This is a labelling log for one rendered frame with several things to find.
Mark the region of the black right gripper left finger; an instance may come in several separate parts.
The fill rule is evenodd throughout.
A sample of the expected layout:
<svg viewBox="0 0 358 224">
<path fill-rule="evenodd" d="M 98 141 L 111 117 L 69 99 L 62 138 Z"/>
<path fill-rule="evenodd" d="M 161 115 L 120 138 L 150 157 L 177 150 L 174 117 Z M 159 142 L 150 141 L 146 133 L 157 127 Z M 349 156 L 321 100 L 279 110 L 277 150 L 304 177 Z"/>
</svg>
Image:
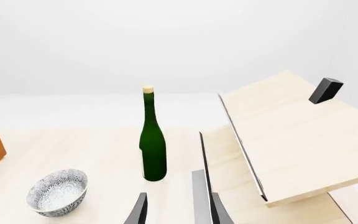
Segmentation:
<svg viewBox="0 0 358 224">
<path fill-rule="evenodd" d="M 145 224 L 147 218 L 147 210 L 148 210 L 147 193 L 141 192 L 131 213 L 125 220 L 124 224 Z"/>
</svg>

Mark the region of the white bowl with grey pattern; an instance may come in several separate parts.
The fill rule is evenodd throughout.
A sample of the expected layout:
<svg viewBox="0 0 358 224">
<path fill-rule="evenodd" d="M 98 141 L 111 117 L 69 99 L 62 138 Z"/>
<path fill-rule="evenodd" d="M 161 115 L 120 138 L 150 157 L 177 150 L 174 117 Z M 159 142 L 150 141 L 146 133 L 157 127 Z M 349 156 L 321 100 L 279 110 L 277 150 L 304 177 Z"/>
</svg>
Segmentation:
<svg viewBox="0 0 358 224">
<path fill-rule="evenodd" d="M 28 191 L 27 206 L 45 217 L 64 216 L 84 200 L 88 176 L 78 169 L 55 171 L 38 180 Z"/>
</svg>

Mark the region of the green wine bottle with cork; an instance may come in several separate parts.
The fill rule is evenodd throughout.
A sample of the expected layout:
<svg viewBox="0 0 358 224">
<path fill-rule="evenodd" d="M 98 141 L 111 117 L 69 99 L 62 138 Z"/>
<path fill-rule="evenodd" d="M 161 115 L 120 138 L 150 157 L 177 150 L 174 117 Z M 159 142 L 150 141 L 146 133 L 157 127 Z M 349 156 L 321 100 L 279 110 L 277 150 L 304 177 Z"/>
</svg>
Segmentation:
<svg viewBox="0 0 358 224">
<path fill-rule="evenodd" d="M 143 177 L 151 182 L 162 180 L 167 174 L 166 143 L 155 112 L 154 88 L 142 87 L 144 124 L 140 134 Z"/>
</svg>

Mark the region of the pale wooden rack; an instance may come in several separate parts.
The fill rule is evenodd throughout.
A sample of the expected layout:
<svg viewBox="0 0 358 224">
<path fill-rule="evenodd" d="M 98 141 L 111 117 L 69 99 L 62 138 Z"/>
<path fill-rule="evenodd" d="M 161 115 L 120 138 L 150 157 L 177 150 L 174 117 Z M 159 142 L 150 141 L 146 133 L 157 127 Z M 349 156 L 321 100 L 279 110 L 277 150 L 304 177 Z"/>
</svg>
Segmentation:
<svg viewBox="0 0 358 224">
<path fill-rule="evenodd" d="M 219 95 L 229 123 L 202 142 L 234 224 L 358 224 L 358 109 L 315 89 L 285 70 Z"/>
</svg>

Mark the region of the black block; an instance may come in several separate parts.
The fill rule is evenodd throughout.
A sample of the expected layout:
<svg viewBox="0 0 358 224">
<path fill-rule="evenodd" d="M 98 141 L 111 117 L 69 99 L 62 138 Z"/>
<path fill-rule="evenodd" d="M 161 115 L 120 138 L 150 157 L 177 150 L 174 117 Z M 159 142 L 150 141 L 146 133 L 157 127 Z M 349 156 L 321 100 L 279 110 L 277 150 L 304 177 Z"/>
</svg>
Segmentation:
<svg viewBox="0 0 358 224">
<path fill-rule="evenodd" d="M 333 78 L 323 78 L 308 99 L 313 104 L 320 104 L 336 96 L 343 86 L 343 82 Z"/>
</svg>

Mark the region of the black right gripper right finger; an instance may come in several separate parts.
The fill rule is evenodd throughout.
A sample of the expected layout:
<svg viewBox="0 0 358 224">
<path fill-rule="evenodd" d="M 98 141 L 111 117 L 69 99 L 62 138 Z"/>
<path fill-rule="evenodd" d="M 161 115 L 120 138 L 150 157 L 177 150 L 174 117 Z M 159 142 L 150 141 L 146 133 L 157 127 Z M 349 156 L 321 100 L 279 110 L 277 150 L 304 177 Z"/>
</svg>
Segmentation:
<svg viewBox="0 0 358 224">
<path fill-rule="evenodd" d="M 216 208 L 216 214 L 218 216 L 218 224 L 234 224 L 231 217 L 227 213 L 224 205 L 219 197 L 219 194 L 216 192 L 212 193 L 213 201 Z"/>
</svg>

